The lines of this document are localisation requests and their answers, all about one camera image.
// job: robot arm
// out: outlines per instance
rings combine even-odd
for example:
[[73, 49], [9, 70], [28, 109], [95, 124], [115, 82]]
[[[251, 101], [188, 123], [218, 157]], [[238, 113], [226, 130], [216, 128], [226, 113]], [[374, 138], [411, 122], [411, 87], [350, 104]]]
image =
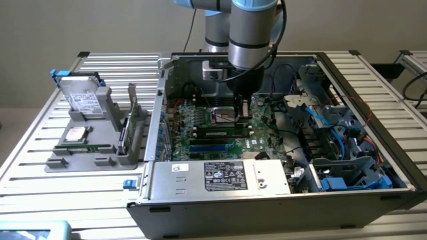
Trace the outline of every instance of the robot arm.
[[175, 0], [175, 3], [208, 10], [206, 41], [210, 50], [224, 52], [228, 47], [228, 78], [212, 80], [227, 83], [234, 92], [235, 116], [251, 118], [251, 97], [263, 85], [263, 63], [278, 49], [282, 39], [279, 37], [270, 52], [272, 29], [280, 12], [278, 9], [283, 9], [286, 14], [284, 5], [278, 4], [278, 0]]

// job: gray floor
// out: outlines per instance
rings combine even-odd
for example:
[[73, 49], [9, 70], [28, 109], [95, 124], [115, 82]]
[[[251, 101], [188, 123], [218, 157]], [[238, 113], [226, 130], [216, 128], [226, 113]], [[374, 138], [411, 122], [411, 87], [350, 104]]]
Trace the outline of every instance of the gray floor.
[[39, 108], [0, 108], [0, 166], [32, 124]]

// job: white wall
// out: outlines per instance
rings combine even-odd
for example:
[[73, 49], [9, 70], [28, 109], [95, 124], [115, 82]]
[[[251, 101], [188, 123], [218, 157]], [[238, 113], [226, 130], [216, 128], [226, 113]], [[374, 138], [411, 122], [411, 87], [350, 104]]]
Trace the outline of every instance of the white wall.
[[[287, 0], [280, 50], [356, 49], [391, 62], [400, 49], [427, 50], [426, 0]], [[179, 52], [192, 10], [174, 0], [0, 0], [0, 107], [41, 107], [80, 51]], [[203, 47], [196, 16], [188, 50]]]

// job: blue latch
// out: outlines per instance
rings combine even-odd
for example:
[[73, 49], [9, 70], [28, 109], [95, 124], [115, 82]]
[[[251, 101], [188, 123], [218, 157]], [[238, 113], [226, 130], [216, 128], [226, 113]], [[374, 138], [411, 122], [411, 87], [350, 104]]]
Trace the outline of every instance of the blue latch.
[[68, 70], [61, 70], [61, 71], [57, 72], [56, 75], [57, 75], [59, 77], [65, 77], [65, 76], [69, 76], [69, 74], [72, 74], [71, 71], [68, 71]]
[[49, 73], [51, 73], [51, 78], [53, 79], [53, 82], [55, 82], [55, 85], [57, 88], [60, 88], [60, 84], [56, 81], [56, 77], [65, 77], [65, 76], [69, 76], [69, 74], [72, 74], [72, 72], [68, 70], [61, 70], [56, 73], [56, 69], [52, 69]]
[[136, 180], [125, 180], [123, 182], [123, 189], [136, 189]]
[[52, 69], [49, 73], [51, 73], [51, 78], [53, 79], [56, 87], [60, 88], [59, 82], [56, 81], [56, 69]]
[[326, 177], [320, 180], [324, 191], [350, 191], [350, 190], [372, 190], [391, 189], [394, 187], [388, 176], [380, 176], [378, 181], [368, 182], [366, 185], [347, 186], [342, 177]]

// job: blue cable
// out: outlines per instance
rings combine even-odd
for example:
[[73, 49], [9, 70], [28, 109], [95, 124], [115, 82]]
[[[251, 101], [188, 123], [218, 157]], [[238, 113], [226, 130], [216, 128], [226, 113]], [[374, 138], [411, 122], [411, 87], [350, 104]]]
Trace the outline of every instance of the blue cable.
[[[308, 107], [306, 107], [306, 111], [315, 117], [318, 118], [320, 121], [324, 122], [326, 126], [328, 128], [331, 128], [331, 125], [330, 125], [330, 122], [328, 120], [319, 116]], [[344, 147], [344, 144], [343, 144], [343, 141], [342, 141], [342, 138], [339, 136], [339, 134], [336, 133], [336, 131], [331, 128], [331, 133], [334, 135], [334, 137], [336, 138], [338, 142], [339, 142], [339, 146], [340, 146], [340, 151], [342, 151], [342, 154], [340, 154], [340, 160], [344, 160], [344, 155], [346, 155], [346, 147]]]

